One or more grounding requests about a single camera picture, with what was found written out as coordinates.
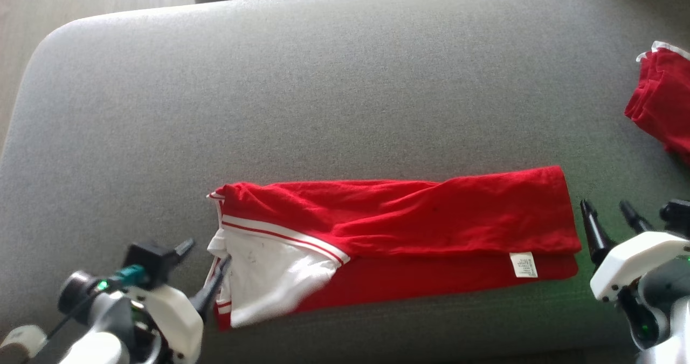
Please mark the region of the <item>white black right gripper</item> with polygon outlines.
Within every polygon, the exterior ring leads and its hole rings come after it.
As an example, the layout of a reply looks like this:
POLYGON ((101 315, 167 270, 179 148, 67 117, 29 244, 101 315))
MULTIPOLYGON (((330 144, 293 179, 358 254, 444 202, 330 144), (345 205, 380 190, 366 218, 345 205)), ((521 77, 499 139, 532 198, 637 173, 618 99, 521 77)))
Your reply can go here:
POLYGON ((599 266, 590 280, 591 291, 598 301, 614 299, 619 289, 629 286, 653 269, 679 257, 690 255, 690 241, 662 231, 638 214, 627 200, 619 202, 619 209, 635 237, 616 245, 604 230, 598 214, 589 200, 579 203, 590 259, 599 266))

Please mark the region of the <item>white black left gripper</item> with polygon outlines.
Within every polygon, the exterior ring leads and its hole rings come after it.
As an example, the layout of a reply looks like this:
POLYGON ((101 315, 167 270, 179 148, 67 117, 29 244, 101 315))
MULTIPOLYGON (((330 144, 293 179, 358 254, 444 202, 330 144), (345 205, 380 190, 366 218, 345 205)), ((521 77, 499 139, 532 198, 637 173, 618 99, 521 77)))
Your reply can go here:
MULTIPOLYGON (((196 241, 188 238, 173 249, 173 263, 182 263, 196 241)), ((194 296, 162 285, 152 291, 138 287, 128 289, 126 296, 133 308, 148 314, 152 329, 161 339, 154 364, 196 364, 201 355, 204 322, 224 282, 232 257, 216 258, 209 276, 194 296)))

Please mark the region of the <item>red shorts with white waistband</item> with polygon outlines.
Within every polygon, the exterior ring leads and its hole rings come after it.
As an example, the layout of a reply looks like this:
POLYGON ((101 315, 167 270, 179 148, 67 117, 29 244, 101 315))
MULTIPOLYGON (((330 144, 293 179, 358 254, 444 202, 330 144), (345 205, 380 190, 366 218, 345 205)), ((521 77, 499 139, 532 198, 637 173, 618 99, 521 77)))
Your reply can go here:
POLYGON ((690 52, 656 40, 636 62, 640 76, 624 115, 690 166, 690 52))

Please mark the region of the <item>red white basketball jersey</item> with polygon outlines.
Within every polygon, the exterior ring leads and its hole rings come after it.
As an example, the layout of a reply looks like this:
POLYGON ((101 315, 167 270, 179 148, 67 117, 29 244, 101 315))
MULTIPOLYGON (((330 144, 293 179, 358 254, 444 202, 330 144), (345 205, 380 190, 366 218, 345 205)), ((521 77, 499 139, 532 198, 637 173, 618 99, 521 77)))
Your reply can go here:
POLYGON ((225 184, 209 194, 219 329, 294 312, 576 276, 560 167, 421 180, 225 184))

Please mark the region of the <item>grey fabric sofa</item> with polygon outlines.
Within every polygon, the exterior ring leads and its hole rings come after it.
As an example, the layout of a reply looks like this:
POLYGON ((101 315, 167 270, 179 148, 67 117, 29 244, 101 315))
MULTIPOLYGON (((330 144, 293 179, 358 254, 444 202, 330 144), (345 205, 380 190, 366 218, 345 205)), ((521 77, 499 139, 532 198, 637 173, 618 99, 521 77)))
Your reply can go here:
POLYGON ((81 18, 25 69, 0 159, 0 340, 53 327, 72 271, 128 244, 197 245, 231 182, 444 181, 557 164, 614 239, 690 168, 623 111, 654 40, 690 51, 690 0, 234 0, 81 18))

